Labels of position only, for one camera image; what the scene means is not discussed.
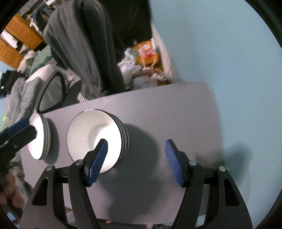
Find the left hand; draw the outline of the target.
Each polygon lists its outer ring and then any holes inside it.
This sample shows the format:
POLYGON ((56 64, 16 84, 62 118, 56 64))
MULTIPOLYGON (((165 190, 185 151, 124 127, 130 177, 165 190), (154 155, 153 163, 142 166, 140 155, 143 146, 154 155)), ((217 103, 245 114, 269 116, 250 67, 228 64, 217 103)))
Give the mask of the left hand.
POLYGON ((1 205, 6 205, 7 199, 11 199, 14 207, 24 207, 24 200, 18 187, 15 185, 15 177, 11 173, 8 173, 5 177, 7 184, 1 192, 1 205))

